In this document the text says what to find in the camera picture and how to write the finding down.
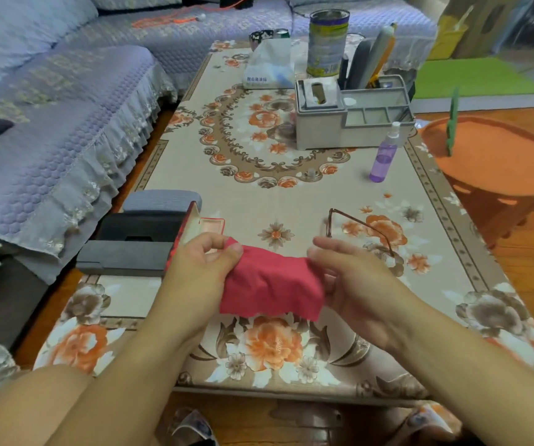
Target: purple can rim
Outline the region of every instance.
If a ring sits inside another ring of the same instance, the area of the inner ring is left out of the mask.
[[[318,14],[322,14],[324,12],[338,12],[340,17],[335,19],[317,18]],[[327,27],[343,25],[345,23],[349,23],[349,11],[346,11],[345,9],[319,9],[318,11],[314,11],[312,14],[310,14],[310,23]]]

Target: green mat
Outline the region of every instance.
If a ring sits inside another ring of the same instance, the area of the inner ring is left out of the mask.
[[[415,98],[534,94],[534,81],[497,58],[426,61],[415,81]]]

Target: red cloth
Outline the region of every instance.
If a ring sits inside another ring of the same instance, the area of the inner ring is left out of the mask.
[[[236,242],[230,238],[226,247]],[[226,277],[220,313],[252,317],[292,312],[309,321],[319,318],[324,286],[321,273],[307,258],[243,247],[240,262]]]

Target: sofa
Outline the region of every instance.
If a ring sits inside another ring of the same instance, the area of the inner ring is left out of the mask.
[[[119,13],[92,0],[0,0],[0,119],[13,122],[0,134],[0,276],[16,280],[0,280],[10,312],[0,315],[0,343],[12,344],[92,235],[147,142],[158,100],[184,93],[211,44],[264,28],[303,36],[310,12],[328,6],[349,9],[350,32],[371,40],[396,21],[391,67],[417,69],[436,37],[434,22],[405,0],[193,6],[182,15],[202,21],[148,28],[133,23],[181,7]],[[14,297],[19,286],[28,295]]]

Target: floral tablecloth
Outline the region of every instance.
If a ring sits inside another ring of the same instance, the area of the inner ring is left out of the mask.
[[[425,302],[534,367],[534,320],[419,136],[397,152],[380,184],[367,178],[375,149],[298,151],[293,91],[244,90],[249,53],[214,44],[136,190],[196,191],[204,217],[225,219],[224,234],[286,256],[304,256],[324,234],[329,209],[342,210],[377,231],[334,215],[333,237],[370,250]],[[159,285],[159,278],[84,277],[36,367],[69,363],[100,373],[137,331]],[[216,316],[178,385],[366,404],[430,397],[327,308],[317,322],[291,313]]]

